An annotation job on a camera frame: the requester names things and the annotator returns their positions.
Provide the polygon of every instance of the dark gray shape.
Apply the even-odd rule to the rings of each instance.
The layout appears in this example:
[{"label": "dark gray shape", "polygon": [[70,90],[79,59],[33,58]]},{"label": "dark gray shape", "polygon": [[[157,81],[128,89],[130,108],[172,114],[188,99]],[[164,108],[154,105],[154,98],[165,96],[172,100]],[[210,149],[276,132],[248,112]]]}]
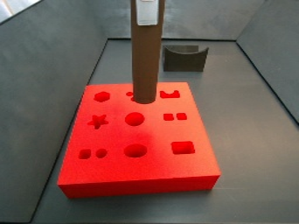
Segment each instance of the dark gray shape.
[{"label": "dark gray shape", "polygon": [[162,70],[165,72],[201,72],[209,48],[197,45],[164,45]]},{"label": "dark gray shape", "polygon": [[237,43],[299,122],[299,1],[269,0]]},{"label": "dark gray shape", "polygon": [[106,38],[83,0],[0,25],[0,222],[27,222]]},{"label": "dark gray shape", "polygon": [[[265,0],[166,0],[162,38],[236,40]],[[97,0],[92,13],[109,38],[129,38],[129,0]]]},{"label": "dark gray shape", "polygon": [[[162,44],[209,47],[202,73],[158,78],[189,83],[221,169],[213,190],[66,199],[55,186],[65,140],[31,222],[297,223],[299,129],[257,71],[233,42]],[[130,42],[110,40],[89,83],[129,83],[130,73]]]}]

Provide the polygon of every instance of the star-shaped hole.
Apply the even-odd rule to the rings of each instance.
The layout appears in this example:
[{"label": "star-shaped hole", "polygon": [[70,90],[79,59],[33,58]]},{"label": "star-shaped hole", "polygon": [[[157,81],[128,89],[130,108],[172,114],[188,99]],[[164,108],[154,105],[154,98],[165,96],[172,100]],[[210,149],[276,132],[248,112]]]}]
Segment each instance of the star-shaped hole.
[{"label": "star-shaped hole", "polygon": [[88,122],[88,125],[93,125],[94,130],[97,130],[102,124],[108,124],[108,121],[105,121],[105,119],[106,119],[106,115],[93,115],[92,121]]}]

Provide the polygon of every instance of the red foam block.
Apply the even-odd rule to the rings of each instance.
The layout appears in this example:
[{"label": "red foam block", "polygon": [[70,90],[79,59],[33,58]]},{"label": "red foam block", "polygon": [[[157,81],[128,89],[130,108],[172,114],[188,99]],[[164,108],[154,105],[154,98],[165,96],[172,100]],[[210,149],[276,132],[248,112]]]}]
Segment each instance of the red foam block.
[{"label": "red foam block", "polygon": [[86,86],[58,176],[69,198],[208,190],[218,176],[186,83],[158,83],[145,105],[130,84]]}]

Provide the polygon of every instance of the square hole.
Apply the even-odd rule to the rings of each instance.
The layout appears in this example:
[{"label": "square hole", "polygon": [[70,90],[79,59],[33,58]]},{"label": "square hole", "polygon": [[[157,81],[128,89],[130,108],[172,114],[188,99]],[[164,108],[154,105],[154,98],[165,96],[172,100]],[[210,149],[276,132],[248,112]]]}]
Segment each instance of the square hole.
[{"label": "square hole", "polygon": [[177,120],[186,120],[186,115],[184,113],[177,113],[176,118]]},{"label": "square hole", "polygon": [[162,119],[165,121],[172,121],[173,120],[173,114],[162,114]]},{"label": "square hole", "polygon": [[186,142],[172,142],[172,154],[192,154],[194,153],[193,144],[190,141]]}]

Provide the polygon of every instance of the brown cylinder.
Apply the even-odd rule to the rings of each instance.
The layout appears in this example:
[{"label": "brown cylinder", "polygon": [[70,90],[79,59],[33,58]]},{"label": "brown cylinder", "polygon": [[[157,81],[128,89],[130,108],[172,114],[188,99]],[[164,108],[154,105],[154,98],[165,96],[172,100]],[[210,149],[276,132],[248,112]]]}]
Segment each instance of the brown cylinder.
[{"label": "brown cylinder", "polygon": [[136,0],[130,0],[133,97],[137,103],[150,103],[156,96],[156,82],[164,23],[164,0],[158,1],[157,25],[137,25]]}]

